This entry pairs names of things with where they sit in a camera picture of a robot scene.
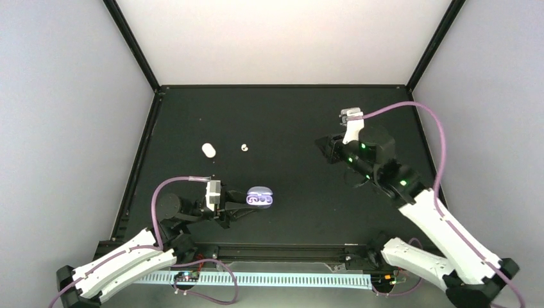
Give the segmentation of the lavender earbud charging case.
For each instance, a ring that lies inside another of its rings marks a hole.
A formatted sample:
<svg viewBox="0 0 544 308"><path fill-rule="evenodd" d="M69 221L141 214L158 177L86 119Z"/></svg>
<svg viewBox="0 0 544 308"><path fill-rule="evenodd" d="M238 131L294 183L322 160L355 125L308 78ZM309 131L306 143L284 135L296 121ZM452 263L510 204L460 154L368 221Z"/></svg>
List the lavender earbud charging case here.
<svg viewBox="0 0 544 308"><path fill-rule="evenodd" d="M251 187L246 193L246 203L252 207L267 209L273 204L273 191L264 186Z"/></svg>

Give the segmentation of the white oval charging case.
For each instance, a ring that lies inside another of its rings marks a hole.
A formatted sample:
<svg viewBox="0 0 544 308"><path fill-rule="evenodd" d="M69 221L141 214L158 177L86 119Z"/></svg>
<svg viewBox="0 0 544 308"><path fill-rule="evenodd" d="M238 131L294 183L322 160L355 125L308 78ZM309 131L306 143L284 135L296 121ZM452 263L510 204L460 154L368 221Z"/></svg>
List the white oval charging case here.
<svg viewBox="0 0 544 308"><path fill-rule="evenodd" d="M215 147L208 142L202 145L201 150L207 158L214 158L217 153Z"/></svg>

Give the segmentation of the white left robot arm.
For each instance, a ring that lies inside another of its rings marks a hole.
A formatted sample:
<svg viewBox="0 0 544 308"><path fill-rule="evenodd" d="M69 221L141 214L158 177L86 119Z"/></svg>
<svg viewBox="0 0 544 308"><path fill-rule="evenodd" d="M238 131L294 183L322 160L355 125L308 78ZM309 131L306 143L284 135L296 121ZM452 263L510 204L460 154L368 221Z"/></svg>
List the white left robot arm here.
<svg viewBox="0 0 544 308"><path fill-rule="evenodd" d="M233 190L207 192L204 199L196 201L165 194L155 200L155 226L143 228L86 265L58 269L58 293L49 306L60 301L63 307L101 307L120 290L164 268L188 268L180 278L192 281L204 263L220 261L215 251L196 245L189 225L215 221L227 229L239 218L262 210L258 202L267 199Z"/></svg>

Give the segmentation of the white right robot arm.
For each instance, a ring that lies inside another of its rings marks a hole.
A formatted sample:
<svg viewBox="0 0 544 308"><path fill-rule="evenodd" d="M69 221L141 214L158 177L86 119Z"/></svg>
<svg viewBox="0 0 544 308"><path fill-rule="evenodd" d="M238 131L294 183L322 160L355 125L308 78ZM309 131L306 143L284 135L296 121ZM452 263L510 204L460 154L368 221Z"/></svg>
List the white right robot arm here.
<svg viewBox="0 0 544 308"><path fill-rule="evenodd" d="M370 242L366 262L408 270L444 291L455 307L491 307L519 266L483 247L425 185L420 174L396 158L395 140L387 132L367 128L327 135L316 146L329 164L345 162L365 183L382 191L412 221L442 256L413 247L385 233Z"/></svg>

